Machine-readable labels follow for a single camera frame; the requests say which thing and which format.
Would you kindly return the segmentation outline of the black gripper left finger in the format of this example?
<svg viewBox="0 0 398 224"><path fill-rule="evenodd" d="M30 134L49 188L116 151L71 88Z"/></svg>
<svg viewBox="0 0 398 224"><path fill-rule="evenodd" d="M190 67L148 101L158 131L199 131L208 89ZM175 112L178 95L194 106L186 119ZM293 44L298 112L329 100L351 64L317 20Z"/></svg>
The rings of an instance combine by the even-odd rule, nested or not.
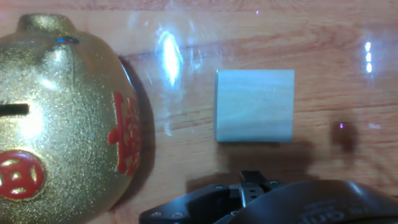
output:
<svg viewBox="0 0 398 224"><path fill-rule="evenodd" d="M242 208L239 185L209 185L142 212L139 224L225 224Z"/></svg>

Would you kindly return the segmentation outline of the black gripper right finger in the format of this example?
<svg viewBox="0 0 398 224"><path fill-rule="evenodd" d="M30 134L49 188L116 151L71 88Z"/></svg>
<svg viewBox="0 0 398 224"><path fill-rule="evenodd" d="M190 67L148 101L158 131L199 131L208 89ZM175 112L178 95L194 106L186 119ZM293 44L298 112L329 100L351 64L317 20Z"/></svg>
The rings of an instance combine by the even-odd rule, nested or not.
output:
<svg viewBox="0 0 398 224"><path fill-rule="evenodd" d="M247 206L261 195L283 186L282 182L267 180L260 171L241 171L239 193L242 206Z"/></svg>

